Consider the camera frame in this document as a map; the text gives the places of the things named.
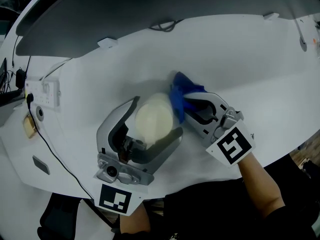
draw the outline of gray panel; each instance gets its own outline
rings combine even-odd
[[[19,56],[77,58],[104,38],[119,39],[156,23],[207,15],[279,13],[295,19],[320,12],[319,0],[59,0],[16,47]]]
[[[16,35],[23,37],[33,23],[55,2],[57,2],[57,0],[38,0],[16,27]]]

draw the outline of white surface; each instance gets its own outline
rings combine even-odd
[[[5,35],[0,35],[0,47],[2,46],[2,43],[5,40]]]
[[[33,94],[35,105],[54,109],[59,106],[59,80],[25,81],[25,95]]]
[[[0,61],[4,57],[10,61],[19,20],[0,49]],[[60,106],[58,111],[43,109],[41,131],[85,188],[96,195],[101,189],[94,179],[100,124],[134,96],[141,96],[142,104],[154,93],[169,91],[174,73],[181,71],[243,112],[255,136],[254,153],[266,166],[320,128],[320,71],[312,45],[312,39],[319,38],[312,17],[298,23],[307,52],[300,47],[294,21],[265,21],[258,15],[198,17],[184,20],[170,33],[145,29],[125,36],[118,46],[72,59],[52,74],[59,78]],[[63,60],[32,57],[28,77],[41,77]],[[15,56],[14,61],[16,68],[25,69],[28,57]],[[26,106],[17,109],[1,133],[21,180],[37,188],[85,197],[43,141],[37,136],[26,138],[21,124],[26,112]],[[187,124],[183,128],[181,145],[155,173],[146,198],[163,197],[200,182],[240,177],[236,166],[223,166],[205,152]],[[34,168],[32,155],[49,166],[50,178]]]
[[[23,184],[0,139],[0,235],[4,240],[39,239],[37,229],[51,192]],[[83,201],[75,229],[75,240],[111,240],[114,234]]]
[[[312,229],[313,229],[316,237],[318,238],[320,236],[320,215],[319,215],[318,219],[313,223]]]

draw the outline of power strip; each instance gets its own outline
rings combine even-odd
[[[43,85],[39,80],[26,80],[25,92],[33,94],[33,103],[54,109],[60,105],[59,102],[59,80],[45,80]]]

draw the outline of blue cloth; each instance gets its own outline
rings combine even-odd
[[[169,94],[172,109],[175,115],[179,118],[180,124],[185,120],[185,109],[197,111],[197,108],[184,99],[185,94],[190,93],[206,93],[205,87],[202,85],[194,84],[183,73],[178,72],[174,76],[172,89]]]

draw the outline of camera lens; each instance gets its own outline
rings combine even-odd
[[[106,169],[106,173],[109,174],[111,177],[115,177],[117,176],[117,169],[114,168],[113,166],[109,166],[107,169]]]

